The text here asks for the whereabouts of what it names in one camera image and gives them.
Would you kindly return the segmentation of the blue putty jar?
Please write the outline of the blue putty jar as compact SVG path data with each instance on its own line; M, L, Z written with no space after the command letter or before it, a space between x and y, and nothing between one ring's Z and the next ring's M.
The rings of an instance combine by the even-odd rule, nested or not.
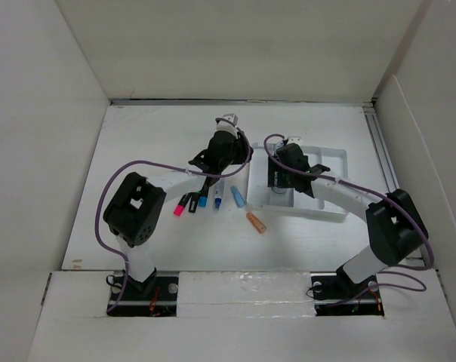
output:
M277 194L277 195L289 196L291 194L291 189L290 188L272 187L272 192Z

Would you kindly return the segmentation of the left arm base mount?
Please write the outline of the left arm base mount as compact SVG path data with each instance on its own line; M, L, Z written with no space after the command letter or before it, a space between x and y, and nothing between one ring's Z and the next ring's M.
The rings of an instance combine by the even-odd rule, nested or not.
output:
M110 317L170 318L177 314L179 274L173 272L153 273L145 283L130 278L124 292L122 285L125 272L107 275L110 287L106 314Z

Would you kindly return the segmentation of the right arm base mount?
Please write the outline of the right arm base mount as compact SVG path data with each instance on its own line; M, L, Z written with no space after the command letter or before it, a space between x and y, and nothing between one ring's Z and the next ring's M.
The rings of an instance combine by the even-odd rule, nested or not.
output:
M335 272L311 273L310 281L306 296L314 301L317 317L384 315L375 275L354 284L339 268Z

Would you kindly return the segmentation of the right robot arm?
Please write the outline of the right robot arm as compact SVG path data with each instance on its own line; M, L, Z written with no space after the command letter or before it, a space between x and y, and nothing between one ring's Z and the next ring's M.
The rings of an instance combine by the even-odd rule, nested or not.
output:
M342 296L354 296L372 275L397 266L427 245L427 229L407 191L381 194L358 186L325 165L311 166L301 147L287 140L281 141L268 158L268 186L327 201L365 222L368 246L336 271L335 287Z

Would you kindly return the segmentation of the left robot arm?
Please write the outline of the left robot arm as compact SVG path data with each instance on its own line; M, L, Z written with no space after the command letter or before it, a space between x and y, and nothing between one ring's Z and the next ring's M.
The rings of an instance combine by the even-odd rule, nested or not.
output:
M138 299L150 297L155 288L156 267L149 255L148 239L153 236L164 203L191 193L208 191L229 174L232 165L244 167L253 149L244 135L217 130L190 165L198 170L171 170L155 176L128 173L103 213L103 221L118 239L127 259L128 289Z

